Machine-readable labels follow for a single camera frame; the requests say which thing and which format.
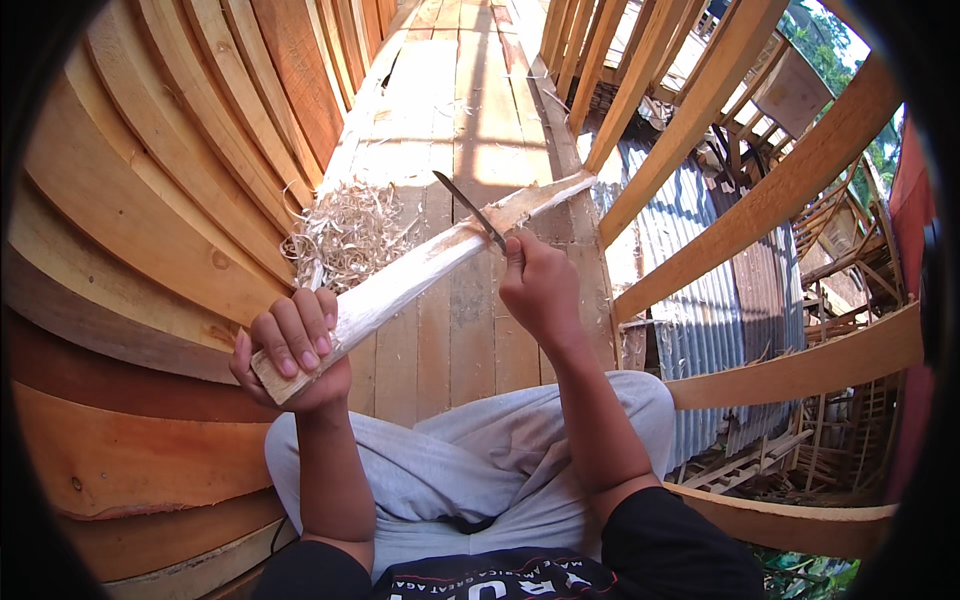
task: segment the knife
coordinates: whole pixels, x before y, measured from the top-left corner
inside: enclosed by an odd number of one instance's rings
[[[483,213],[480,212],[480,209],[478,209],[469,200],[467,200],[467,197],[464,196],[464,193],[461,192],[459,189],[457,189],[457,186],[454,185],[453,181],[451,181],[446,175],[444,175],[440,171],[434,171],[433,174],[436,175],[437,179],[440,180],[440,183],[442,183],[444,187],[447,190],[449,190],[451,194],[453,194],[453,197],[456,198],[458,201],[460,201],[460,204],[462,204],[464,208],[469,210],[470,214],[472,214],[474,217],[477,218],[477,221],[480,222],[480,225],[482,225],[483,228],[487,230],[487,233],[490,235],[491,240],[496,242],[496,245],[500,247],[500,250],[502,250],[503,253],[506,254],[507,240],[503,239],[503,235],[501,235],[500,232],[497,231],[493,225],[491,225],[490,221],[487,220],[487,217],[485,217]]]

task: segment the corrugated metal sheet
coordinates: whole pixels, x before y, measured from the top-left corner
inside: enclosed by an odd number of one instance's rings
[[[623,158],[620,183],[626,185],[646,158],[650,145],[621,141],[617,148]],[[598,181],[594,186],[594,200],[601,212],[612,205],[620,188],[621,185],[611,185],[609,181]],[[720,204],[726,210],[732,205],[732,199]],[[716,221],[717,216],[717,207],[699,166],[691,159],[685,160],[636,219],[644,273],[689,243]],[[745,277],[744,285],[750,288],[746,308],[741,305],[731,261],[651,307],[663,379],[738,367],[758,358],[768,340],[771,341],[768,357],[781,353],[784,348],[802,348],[805,337],[800,270],[789,228],[781,226],[768,236],[765,246],[755,244],[755,247],[760,248],[751,248],[742,256],[745,273],[756,273],[756,277]],[[756,312],[759,306],[772,308],[774,304],[778,309],[772,317],[763,318]],[[750,325],[746,337],[745,310],[747,320],[756,321]],[[789,414],[790,404],[679,411],[667,469],[706,450],[728,427],[732,427],[728,452],[742,449],[780,424]]]

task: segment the wooden floor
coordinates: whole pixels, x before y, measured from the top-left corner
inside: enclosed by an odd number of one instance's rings
[[[528,77],[502,0],[427,0],[363,127],[349,172],[402,199],[418,244],[466,216],[430,173],[451,174],[477,205],[579,170],[549,80]],[[580,269],[581,319],[605,369],[615,368],[610,285],[587,193],[530,224]],[[488,250],[461,265],[350,355],[351,408],[412,426],[451,407],[552,383],[553,370],[500,301],[505,260]]]

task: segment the sweatpants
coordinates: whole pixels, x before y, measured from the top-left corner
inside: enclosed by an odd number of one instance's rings
[[[645,372],[607,373],[663,478],[673,398]],[[570,462],[556,384],[476,400],[413,429],[350,413],[376,503],[372,577],[392,564],[520,546],[563,547],[600,558],[600,527]],[[291,522],[300,521],[300,455],[292,413],[267,433],[267,468]],[[492,525],[472,534],[459,517]]]

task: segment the wood shaving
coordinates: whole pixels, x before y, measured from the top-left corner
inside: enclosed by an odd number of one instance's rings
[[[340,295],[403,256],[420,216],[404,226],[401,210],[392,182],[378,187],[354,178],[318,198],[283,246],[297,284]]]

